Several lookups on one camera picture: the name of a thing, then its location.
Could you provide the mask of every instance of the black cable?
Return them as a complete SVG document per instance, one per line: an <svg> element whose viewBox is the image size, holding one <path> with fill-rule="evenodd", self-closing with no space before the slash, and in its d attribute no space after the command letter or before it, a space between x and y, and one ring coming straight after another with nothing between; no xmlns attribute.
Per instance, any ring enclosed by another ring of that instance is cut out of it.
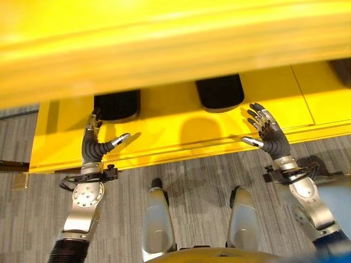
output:
<svg viewBox="0 0 351 263"><path fill-rule="evenodd" d="M319 173L319 169L320 169L320 164L319 164L319 162L312 162L312 163L309 165L308 168L309 168L310 171L311 171L309 177L310 177L312 180L314 180L315 177L316 177L316 176L318 175L318 173Z"/></svg>

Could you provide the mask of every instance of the robotic hand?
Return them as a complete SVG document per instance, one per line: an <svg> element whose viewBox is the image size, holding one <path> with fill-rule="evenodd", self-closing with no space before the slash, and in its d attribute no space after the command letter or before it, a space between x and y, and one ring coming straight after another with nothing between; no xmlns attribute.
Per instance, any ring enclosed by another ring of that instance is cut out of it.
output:
<svg viewBox="0 0 351 263"><path fill-rule="evenodd" d="M243 137L242 141L263 149L273 159L275 169L271 165L266 167L267 173L263 175L265 182L273 181L278 184L295 220L317 249L326 249L333 253L349 249L349 239L329 208L319 198L316 184L310 178L315 173L313 167L301 168L297 165L291 156L284 132L269 111L258 103L250 104L250 108L255 112L247 112L256 121L249 118L248 122L256 128L261 140Z"/></svg>
<svg viewBox="0 0 351 263"><path fill-rule="evenodd" d="M99 222L99 207L105 197L104 183L118 178L114 165L103 169L103 155L117 145L126 141L129 133L105 143L98 143L98 132L102 124L98 119L98 110L94 110L87 122L83 143L83 166L81 174L66 176L60 187L73 192L72 208L66 219L63 230L56 239L49 262L84 262L89 244ZM71 188L67 183L75 184Z"/></svg>

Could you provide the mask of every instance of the robot finger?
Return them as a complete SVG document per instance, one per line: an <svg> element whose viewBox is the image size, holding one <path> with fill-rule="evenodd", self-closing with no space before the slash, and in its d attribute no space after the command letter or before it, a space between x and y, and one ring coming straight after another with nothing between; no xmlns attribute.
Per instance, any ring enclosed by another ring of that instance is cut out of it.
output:
<svg viewBox="0 0 351 263"><path fill-rule="evenodd" d="M264 121L262 120L261 116L257 115L255 112L251 110L247 110L247 113L250 114L255 120L257 121L258 125L265 126Z"/></svg>
<svg viewBox="0 0 351 263"><path fill-rule="evenodd" d="M254 126L256 130L261 131L260 125L258 125L253 119L248 118L247 121L248 121L252 126Z"/></svg>

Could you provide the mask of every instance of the black bracket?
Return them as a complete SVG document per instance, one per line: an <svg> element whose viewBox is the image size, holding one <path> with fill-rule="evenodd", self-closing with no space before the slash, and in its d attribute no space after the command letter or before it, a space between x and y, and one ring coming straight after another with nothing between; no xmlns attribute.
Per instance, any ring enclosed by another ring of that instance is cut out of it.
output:
<svg viewBox="0 0 351 263"><path fill-rule="evenodd" d="M281 170L274 170L272 165L265 167L267 173L263 175L263 179L265 182L278 182L282 185L290 185L294 182L300 181L301 179L309 176L310 171L308 168L299 168L297 170L291 170L282 172ZM290 180L292 176L298 176L295 180Z"/></svg>

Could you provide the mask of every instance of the black rubber finger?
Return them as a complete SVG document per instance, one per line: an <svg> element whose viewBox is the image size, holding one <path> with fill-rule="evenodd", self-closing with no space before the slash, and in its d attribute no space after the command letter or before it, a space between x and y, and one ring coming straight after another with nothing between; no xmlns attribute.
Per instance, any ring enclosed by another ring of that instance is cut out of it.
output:
<svg viewBox="0 0 351 263"><path fill-rule="evenodd" d="M253 105L255 111L261 111L264 110L264 107L261 104L255 103Z"/></svg>
<svg viewBox="0 0 351 263"><path fill-rule="evenodd" d="M99 107L95 107L92 114L96 115L97 119L101 116L101 109Z"/></svg>
<svg viewBox="0 0 351 263"><path fill-rule="evenodd" d="M250 114L253 118L258 117L258 115L255 112L251 111L251 110L247 110L247 113Z"/></svg>
<svg viewBox="0 0 351 263"><path fill-rule="evenodd" d="M252 124L253 126L257 125L257 123L256 123L253 119L251 119L251 118L248 118L247 121L248 121L250 124Z"/></svg>

